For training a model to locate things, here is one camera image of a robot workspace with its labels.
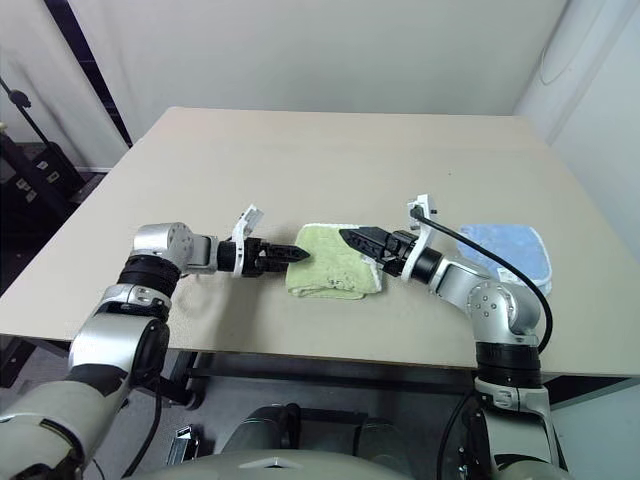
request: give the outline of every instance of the blue towel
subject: blue towel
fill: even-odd
[[[543,293],[551,290],[551,262],[544,243],[533,227],[528,225],[463,225],[460,233],[487,250],[504,258],[527,275]],[[464,243],[458,250],[465,258],[487,268],[502,281],[515,281],[514,276],[493,260]]]

